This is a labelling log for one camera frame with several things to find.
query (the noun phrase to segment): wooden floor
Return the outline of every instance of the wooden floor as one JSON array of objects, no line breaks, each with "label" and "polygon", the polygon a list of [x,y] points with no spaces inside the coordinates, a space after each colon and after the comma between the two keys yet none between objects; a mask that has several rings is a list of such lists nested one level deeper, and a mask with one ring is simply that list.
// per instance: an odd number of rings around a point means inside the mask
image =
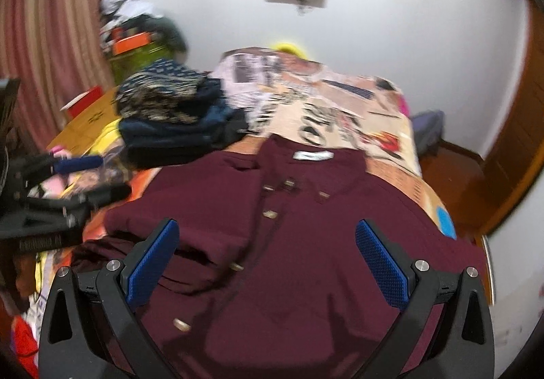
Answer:
[{"label": "wooden floor", "polygon": [[443,147],[436,156],[421,158],[420,164],[423,179],[441,198],[458,236],[479,236],[480,227],[498,208],[483,183],[480,165]]}]

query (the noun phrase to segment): baseboard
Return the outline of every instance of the baseboard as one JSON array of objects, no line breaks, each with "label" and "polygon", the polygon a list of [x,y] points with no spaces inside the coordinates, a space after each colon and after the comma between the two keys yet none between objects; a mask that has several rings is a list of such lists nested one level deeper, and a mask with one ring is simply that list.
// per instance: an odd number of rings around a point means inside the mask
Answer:
[{"label": "baseboard", "polygon": [[461,147],[460,145],[450,143],[448,141],[440,140],[440,146],[443,147],[444,149],[448,149],[448,151],[452,151],[460,155],[468,156],[469,158],[473,159],[480,165],[483,163],[483,158],[479,154],[477,154],[474,151],[469,151],[468,149],[465,149],[464,147]]}]

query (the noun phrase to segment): curtain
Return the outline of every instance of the curtain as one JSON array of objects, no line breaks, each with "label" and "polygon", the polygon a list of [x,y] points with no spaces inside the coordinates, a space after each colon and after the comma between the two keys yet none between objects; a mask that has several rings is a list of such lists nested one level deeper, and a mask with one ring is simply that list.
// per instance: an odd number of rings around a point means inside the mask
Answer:
[{"label": "curtain", "polygon": [[0,77],[21,78],[15,126],[41,150],[65,125],[62,106],[93,86],[114,85],[100,49],[99,5],[0,0]]}]

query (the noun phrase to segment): shirt collar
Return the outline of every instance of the shirt collar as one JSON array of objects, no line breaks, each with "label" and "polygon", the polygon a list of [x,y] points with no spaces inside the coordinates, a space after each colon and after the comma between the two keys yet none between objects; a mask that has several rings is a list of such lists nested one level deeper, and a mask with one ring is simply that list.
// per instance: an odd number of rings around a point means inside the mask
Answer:
[{"label": "shirt collar", "polygon": [[[295,152],[334,153],[321,161],[297,160]],[[255,163],[264,171],[263,183],[274,188],[292,181],[308,182],[312,190],[328,199],[356,185],[366,175],[366,155],[355,149],[325,149],[296,143],[272,134],[260,147]]]}]

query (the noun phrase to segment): stack of folded clothes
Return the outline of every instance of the stack of folded clothes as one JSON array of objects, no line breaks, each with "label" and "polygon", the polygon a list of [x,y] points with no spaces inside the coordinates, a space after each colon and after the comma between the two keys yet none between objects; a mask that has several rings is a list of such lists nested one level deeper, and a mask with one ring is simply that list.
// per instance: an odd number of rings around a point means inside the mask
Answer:
[{"label": "stack of folded clothes", "polygon": [[228,106],[220,79],[159,59],[119,86],[129,162],[139,168],[184,164],[239,141],[248,124]]}]

